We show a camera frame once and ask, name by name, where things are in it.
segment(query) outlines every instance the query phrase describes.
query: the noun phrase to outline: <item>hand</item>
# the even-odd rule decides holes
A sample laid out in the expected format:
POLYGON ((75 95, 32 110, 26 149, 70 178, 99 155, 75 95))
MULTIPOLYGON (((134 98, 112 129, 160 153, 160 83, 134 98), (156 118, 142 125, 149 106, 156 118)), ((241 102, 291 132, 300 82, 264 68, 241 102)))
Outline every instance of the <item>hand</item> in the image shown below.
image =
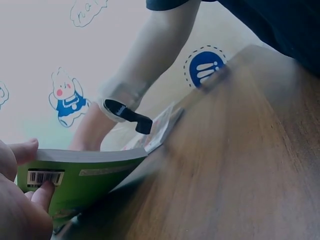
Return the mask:
POLYGON ((14 183, 18 165, 35 159, 39 143, 6 145, 0 140, 0 239, 51 239, 53 222, 48 215, 55 187, 45 182, 35 192, 23 193, 14 183))

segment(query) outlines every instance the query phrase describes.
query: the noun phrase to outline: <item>book cover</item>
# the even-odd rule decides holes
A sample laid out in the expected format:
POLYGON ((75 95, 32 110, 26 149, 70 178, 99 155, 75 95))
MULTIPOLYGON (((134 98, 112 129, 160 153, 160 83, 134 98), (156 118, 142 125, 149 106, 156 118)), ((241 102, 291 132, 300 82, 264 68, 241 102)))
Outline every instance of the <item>book cover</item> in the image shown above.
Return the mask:
POLYGON ((54 183, 49 215, 57 228, 105 196, 146 157, 143 148, 111 152, 39 149, 35 161, 19 166, 17 185, 26 193, 45 181, 54 183))

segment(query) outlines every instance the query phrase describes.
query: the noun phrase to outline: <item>printed page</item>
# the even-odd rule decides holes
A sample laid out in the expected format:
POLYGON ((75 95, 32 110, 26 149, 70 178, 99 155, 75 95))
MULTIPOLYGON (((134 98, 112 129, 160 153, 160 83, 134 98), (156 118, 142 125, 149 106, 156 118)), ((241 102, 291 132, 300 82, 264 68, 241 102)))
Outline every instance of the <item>printed page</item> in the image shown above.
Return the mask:
POLYGON ((170 104, 160 115, 154 120, 149 135, 137 134, 122 150, 135 148, 144 148, 147 153, 157 148, 161 144, 161 139, 166 132, 169 124, 174 102, 170 104))

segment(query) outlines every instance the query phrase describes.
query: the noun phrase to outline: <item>dashed circle outline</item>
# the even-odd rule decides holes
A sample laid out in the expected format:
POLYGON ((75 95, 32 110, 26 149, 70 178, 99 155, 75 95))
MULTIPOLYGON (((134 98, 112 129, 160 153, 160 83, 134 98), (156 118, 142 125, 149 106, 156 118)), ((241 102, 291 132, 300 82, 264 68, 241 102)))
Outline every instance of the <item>dashed circle outline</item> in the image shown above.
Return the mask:
POLYGON ((200 47, 200 48, 197 49, 197 50, 194 50, 194 51, 188 56, 188 58, 185 60, 184 65, 183 65, 184 77, 185 77, 186 82, 188 82, 190 88, 192 88, 192 85, 191 85, 191 83, 190 83, 190 81, 192 82, 192 80, 187 78, 186 65, 187 65, 189 59, 190 59, 192 56, 194 56, 195 53, 201 51, 202 49, 204 49, 204 48, 206 48, 206 47, 208 47, 208 48, 213 48, 213 49, 215 49, 215 50, 218 50, 218 51, 222 54, 222 56, 224 57, 224 60, 225 60, 224 62, 227 62, 227 57, 226 57, 226 55, 224 54, 224 52, 223 52, 221 49, 217 48, 216 46, 205 45, 205 46, 200 47))

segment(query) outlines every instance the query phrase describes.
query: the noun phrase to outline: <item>blue icon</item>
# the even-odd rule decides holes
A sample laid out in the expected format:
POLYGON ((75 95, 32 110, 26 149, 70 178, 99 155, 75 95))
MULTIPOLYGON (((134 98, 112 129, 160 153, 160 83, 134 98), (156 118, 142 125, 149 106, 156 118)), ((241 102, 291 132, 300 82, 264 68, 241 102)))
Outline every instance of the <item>blue icon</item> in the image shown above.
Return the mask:
POLYGON ((200 88, 214 72, 225 65, 226 56, 217 47, 206 45, 193 51, 185 61, 184 75, 189 86, 200 88))
POLYGON ((69 128, 75 119, 86 114, 91 102, 84 98, 78 80, 70 78, 61 67, 52 73, 51 78, 53 90, 49 95, 50 105, 57 111, 59 123, 69 128))

